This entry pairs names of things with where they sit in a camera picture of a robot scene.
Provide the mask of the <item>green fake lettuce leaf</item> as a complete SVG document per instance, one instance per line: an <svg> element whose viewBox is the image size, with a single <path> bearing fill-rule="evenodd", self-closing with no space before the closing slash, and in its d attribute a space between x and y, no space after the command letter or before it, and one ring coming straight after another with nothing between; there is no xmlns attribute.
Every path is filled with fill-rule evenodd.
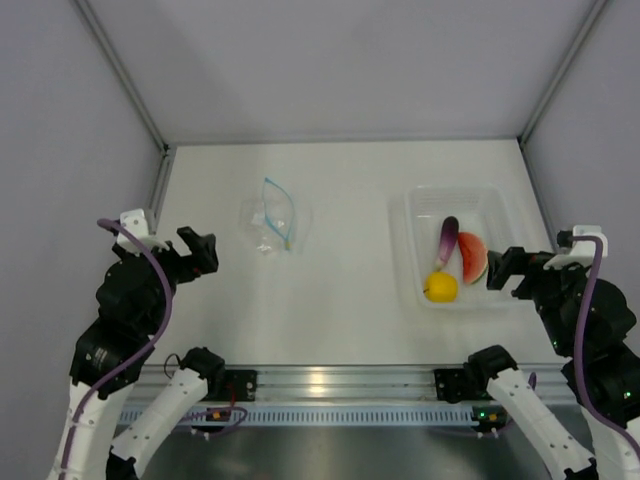
<svg viewBox="0 0 640 480"><path fill-rule="evenodd" d="M458 234L458 246L463 265L463 282L471 285L478 282L488 268L488 249L484 241L470 232Z"/></svg>

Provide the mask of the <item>purple fake eggplant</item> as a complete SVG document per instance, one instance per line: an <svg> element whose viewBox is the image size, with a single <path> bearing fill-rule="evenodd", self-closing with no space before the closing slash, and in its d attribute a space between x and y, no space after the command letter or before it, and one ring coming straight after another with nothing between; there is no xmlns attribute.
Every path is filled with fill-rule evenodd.
<svg viewBox="0 0 640 480"><path fill-rule="evenodd" d="M448 264L456 248L459 234L459 221L455 216L446 217L441 225L438 253L435 260L435 270L440 271Z"/></svg>

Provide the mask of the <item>clear zip top bag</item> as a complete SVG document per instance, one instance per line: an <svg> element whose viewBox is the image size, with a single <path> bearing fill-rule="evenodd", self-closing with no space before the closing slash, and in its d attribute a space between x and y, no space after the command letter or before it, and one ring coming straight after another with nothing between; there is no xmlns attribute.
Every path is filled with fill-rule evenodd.
<svg viewBox="0 0 640 480"><path fill-rule="evenodd" d="M304 195L265 177L256 194L240 203L238 224L245 241L263 255L301 255L313 210Z"/></svg>

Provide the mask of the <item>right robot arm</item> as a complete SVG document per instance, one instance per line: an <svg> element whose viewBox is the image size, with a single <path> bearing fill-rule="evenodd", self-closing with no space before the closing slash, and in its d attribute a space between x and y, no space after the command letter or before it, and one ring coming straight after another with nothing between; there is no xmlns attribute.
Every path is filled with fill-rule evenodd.
<svg viewBox="0 0 640 480"><path fill-rule="evenodd" d="M494 345L468 357L468 388L499 402L525 435L554 479L636 479L639 476L639 357L625 343L636 317L614 284L599 278L604 245L594 235L593 256L555 255L511 247L489 252L486 286L502 289L522 278L512 295L533 302L554 352L566 359L561 373L575 395L590 431L586 449L537 396L517 362Z"/></svg>

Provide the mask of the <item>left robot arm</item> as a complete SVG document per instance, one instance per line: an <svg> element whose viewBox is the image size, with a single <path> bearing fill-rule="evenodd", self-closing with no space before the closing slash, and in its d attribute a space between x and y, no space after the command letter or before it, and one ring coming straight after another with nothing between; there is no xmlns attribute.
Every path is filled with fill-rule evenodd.
<svg viewBox="0 0 640 480"><path fill-rule="evenodd" d="M118 260L96 292L96 320L78 338L70 367L69 406L49 476L52 479L138 479L188 411L219 397L225 362L205 347L189 350L167 387L121 434L115 432L142 368L169 325L179 285L219 268L216 238L185 226L180 255L148 227L100 219L116 238Z"/></svg>

